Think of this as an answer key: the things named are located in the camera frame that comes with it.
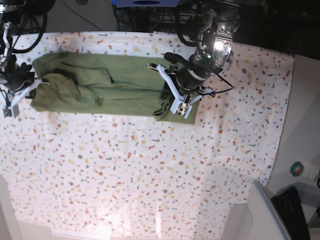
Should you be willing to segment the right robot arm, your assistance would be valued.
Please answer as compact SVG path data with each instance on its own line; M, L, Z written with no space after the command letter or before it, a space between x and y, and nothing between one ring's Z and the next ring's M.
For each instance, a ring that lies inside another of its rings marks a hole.
M16 54L31 52L42 39L48 22L48 12L54 0L2 0L0 2L0 90L4 117L16 118L18 103L23 98L34 99L37 87L48 80L35 77L32 65L17 64ZM16 49L22 34L38 33L34 43L25 49Z

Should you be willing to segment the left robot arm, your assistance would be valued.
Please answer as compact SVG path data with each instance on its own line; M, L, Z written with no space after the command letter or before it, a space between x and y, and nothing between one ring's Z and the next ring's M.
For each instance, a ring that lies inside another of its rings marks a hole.
M233 36L240 25L239 6L238 0L215 0L206 7L204 25L197 31L194 42L186 41L180 32L177 33L184 45L195 48L189 59L167 52L164 59L171 63L169 68L161 64L148 65L149 69L157 71L164 79L164 96L172 94L174 100L170 111L173 114L186 119L196 102L205 96L215 97L218 91L204 86L204 82L212 75L229 86L222 93L234 89L222 76L222 71L232 65Z

